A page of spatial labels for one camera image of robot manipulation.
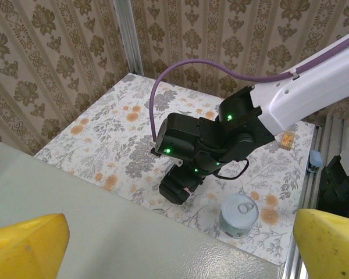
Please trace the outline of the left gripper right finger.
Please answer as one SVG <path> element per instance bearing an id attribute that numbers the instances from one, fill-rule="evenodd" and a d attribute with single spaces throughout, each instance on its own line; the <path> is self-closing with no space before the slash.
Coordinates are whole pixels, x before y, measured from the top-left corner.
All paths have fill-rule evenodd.
<path id="1" fill-rule="evenodd" d="M 309 278 L 349 278 L 349 219 L 300 209 L 293 234 Z"/>

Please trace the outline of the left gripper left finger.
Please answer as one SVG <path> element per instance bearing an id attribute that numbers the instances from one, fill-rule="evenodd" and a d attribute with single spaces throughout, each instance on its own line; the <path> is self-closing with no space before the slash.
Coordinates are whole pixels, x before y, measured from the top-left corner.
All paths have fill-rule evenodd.
<path id="1" fill-rule="evenodd" d="M 0 228 L 0 278 L 57 278 L 69 238 L 61 213 Z"/>

